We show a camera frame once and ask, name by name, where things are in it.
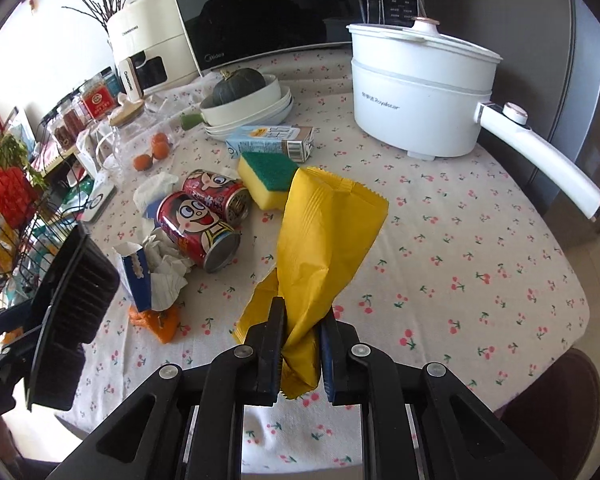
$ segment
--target red plastic bag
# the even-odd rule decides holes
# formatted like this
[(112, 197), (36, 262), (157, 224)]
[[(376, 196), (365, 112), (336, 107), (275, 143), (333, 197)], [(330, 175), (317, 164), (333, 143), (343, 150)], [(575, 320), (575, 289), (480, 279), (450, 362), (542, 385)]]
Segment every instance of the red plastic bag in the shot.
[(0, 213), (12, 229), (20, 229), (33, 218), (37, 198), (20, 168), (0, 168)]

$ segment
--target white bowl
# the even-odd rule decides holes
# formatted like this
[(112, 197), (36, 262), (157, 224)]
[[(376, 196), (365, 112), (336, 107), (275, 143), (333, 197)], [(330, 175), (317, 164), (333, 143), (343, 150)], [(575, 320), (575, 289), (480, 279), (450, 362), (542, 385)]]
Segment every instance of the white bowl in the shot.
[(265, 74), (264, 80), (267, 83), (264, 88), (225, 105), (214, 106), (213, 96), (204, 99), (200, 113), (205, 123), (211, 126), (235, 123), (277, 102), (282, 95), (278, 78)]
[(282, 87), (282, 93), (284, 97), (279, 99), (275, 103), (270, 106), (267, 106), (263, 110), (260, 110), (254, 114), (251, 114), (247, 117), (240, 119), (239, 121), (234, 121), (233, 123), (222, 124), (221, 126), (212, 126), (211, 124), (205, 124), (205, 130), (210, 133), (214, 133), (216, 131), (226, 131), (228, 128), (238, 128), (240, 126), (244, 126), (245, 124), (251, 124), (251, 121), (261, 119), (264, 117), (269, 117), (280, 110), (284, 109), (288, 106), (289, 101), (291, 101), (291, 89), (288, 86)]
[[(291, 110), (293, 109), (293, 107), (294, 107), (294, 100), (291, 99), (291, 101), (289, 101), (289, 104), (287, 106), (285, 106), (282, 110), (274, 113), (273, 115), (253, 120), (247, 124), (242, 124), (241, 126), (278, 126), (278, 124), (282, 124), (283, 121), (288, 117), (288, 115), (291, 113)], [(211, 137), (212, 139), (225, 140), (228, 136), (230, 136), (232, 133), (234, 133), (234, 131), (237, 130), (238, 128), (239, 128), (239, 126), (226, 128), (226, 129), (222, 130), (221, 132), (215, 132), (215, 133), (211, 133), (211, 132), (207, 131), (206, 134), (209, 137)]]

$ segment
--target barcode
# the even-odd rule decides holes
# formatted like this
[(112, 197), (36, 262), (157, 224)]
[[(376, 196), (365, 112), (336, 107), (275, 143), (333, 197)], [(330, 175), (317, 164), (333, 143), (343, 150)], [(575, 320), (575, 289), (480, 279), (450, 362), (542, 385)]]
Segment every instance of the barcode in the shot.
[(301, 142), (288, 142), (286, 144), (286, 154), (292, 161), (304, 162), (304, 160), (302, 160), (302, 152)]

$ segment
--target crumpled yellow wrapper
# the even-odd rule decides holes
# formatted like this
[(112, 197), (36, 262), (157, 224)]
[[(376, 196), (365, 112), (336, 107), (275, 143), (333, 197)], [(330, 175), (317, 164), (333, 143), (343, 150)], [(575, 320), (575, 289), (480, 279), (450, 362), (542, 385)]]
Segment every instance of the crumpled yellow wrapper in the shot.
[(388, 202), (362, 184), (317, 168), (301, 168), (291, 184), (278, 238), (278, 266), (262, 280), (234, 337), (266, 322), (271, 300), (285, 299), (287, 338), (282, 392), (295, 399), (320, 380), (313, 327), (353, 279), (386, 219)]

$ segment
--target floor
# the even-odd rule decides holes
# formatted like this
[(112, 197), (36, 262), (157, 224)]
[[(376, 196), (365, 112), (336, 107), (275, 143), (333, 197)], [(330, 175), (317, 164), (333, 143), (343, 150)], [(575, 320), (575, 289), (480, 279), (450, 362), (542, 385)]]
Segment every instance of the floor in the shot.
[[(600, 240), (593, 239), (566, 247), (565, 254), (575, 270), (586, 293), (590, 307), (590, 321), (585, 335), (575, 347), (585, 352), (596, 365), (600, 375)], [(13, 432), (18, 448), (24, 456), (39, 460), (63, 460), (80, 443), (78, 438), (67, 431), (53, 416), (53, 411), (35, 406), (32, 413), (24, 408), (22, 385), (14, 392), (18, 405), (5, 415), (7, 424)], [(600, 464), (600, 428), (589, 459), (581, 471), (578, 480), (588, 480)], [(362, 478), (362, 468), (318, 471), (310, 474), (286, 475), (285, 480), (357, 480)], [(256, 476), (245, 475), (254, 479)], [(267, 480), (276, 480), (282, 476), (270, 475)]]

